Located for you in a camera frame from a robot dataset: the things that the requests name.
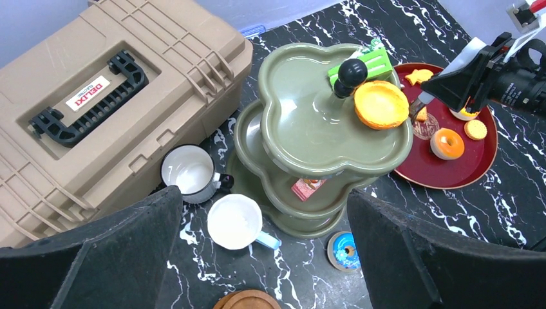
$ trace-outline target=mug rim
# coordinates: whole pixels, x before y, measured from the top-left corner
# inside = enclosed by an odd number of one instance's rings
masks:
[[[251,201],[251,204],[252,204],[252,208],[254,208],[254,210],[256,210],[256,213],[258,214],[258,219],[259,219],[259,224],[258,224],[258,230],[253,234],[252,236],[252,241],[248,244],[246,244],[244,247],[241,247],[241,248],[227,248],[228,250],[241,250],[247,246],[249,246],[250,244],[252,244],[253,242],[255,242],[259,236],[259,233],[261,233],[261,231],[263,230],[263,213],[261,211],[261,208],[259,207],[258,203],[256,200],[252,199],[252,198],[249,198],[248,196],[244,195],[244,194],[240,194],[240,193],[230,193],[230,194],[226,194],[225,196],[222,196],[219,200],[217,200],[216,202],[214,202],[212,204],[212,207],[211,209],[209,210],[209,212],[207,213],[207,232],[209,232],[209,235],[211,236],[212,238],[212,235],[211,235],[211,232],[209,230],[209,216],[213,213],[213,209],[214,209],[214,206],[219,202],[219,201],[222,201],[223,199],[225,198],[228,198],[228,197],[235,197],[235,196],[242,196],[243,198],[245,199],[248,199]],[[222,246],[224,247],[223,245],[217,243],[214,241],[214,239],[212,240],[215,244],[219,245],[219,246]]]
[[[161,176],[161,181],[163,182],[163,184],[165,186],[169,186],[167,185],[167,182],[165,181],[165,178],[163,177],[163,164],[165,163],[165,159],[169,156],[169,154],[171,154],[173,151],[177,150],[178,148],[182,148],[182,147],[185,147],[185,146],[194,146],[194,147],[197,147],[199,149],[201,149],[202,151],[204,151],[207,156],[209,156],[209,159],[211,159],[211,162],[212,162],[212,175],[211,175],[211,179],[207,182],[207,184],[202,187],[201,189],[195,191],[195,192],[192,192],[192,193],[182,193],[180,191],[180,194],[182,194],[183,196],[188,196],[188,195],[194,195],[194,194],[198,194],[200,192],[202,192],[203,190],[205,190],[206,188],[208,188],[208,186],[211,184],[212,180],[214,179],[214,175],[216,174],[216,164],[214,163],[214,160],[212,159],[212,156],[211,154],[209,154],[206,150],[204,150],[202,147],[200,147],[199,145],[196,145],[196,144],[182,144],[182,145],[178,145],[174,148],[172,148],[171,150],[169,150],[164,156],[163,158],[161,159],[161,164],[159,165],[159,175]]]

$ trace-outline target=brown wooden disc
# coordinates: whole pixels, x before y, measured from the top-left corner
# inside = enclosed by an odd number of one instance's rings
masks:
[[[246,290],[231,297],[223,309],[281,309],[281,307],[273,297],[265,292]]]
[[[223,309],[224,305],[231,299],[231,297],[234,297],[237,293],[239,292],[229,293],[226,296],[222,297],[212,309]]]

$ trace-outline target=green block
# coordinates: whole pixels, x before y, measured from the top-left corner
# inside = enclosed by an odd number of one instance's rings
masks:
[[[392,73],[393,67],[385,47],[377,48],[364,55],[358,56],[357,58],[362,60],[368,68],[368,78],[366,80],[385,78]],[[328,70],[328,78],[330,79],[332,87],[337,80],[339,67],[340,66],[336,66],[335,68]]]

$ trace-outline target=mug handle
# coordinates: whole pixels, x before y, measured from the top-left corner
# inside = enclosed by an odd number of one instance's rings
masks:
[[[263,231],[259,233],[256,241],[273,250],[277,250],[281,246],[280,240]]]
[[[233,188],[233,185],[235,184],[235,179],[233,178],[233,176],[228,174],[215,173],[214,181],[216,182],[215,186],[217,189],[222,188],[229,190]]]

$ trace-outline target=blue mug handle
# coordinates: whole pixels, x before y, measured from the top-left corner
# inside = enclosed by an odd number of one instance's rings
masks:
[[[273,250],[277,250],[281,246],[280,240],[267,234],[266,232],[260,232],[258,238],[256,238],[256,241]]]

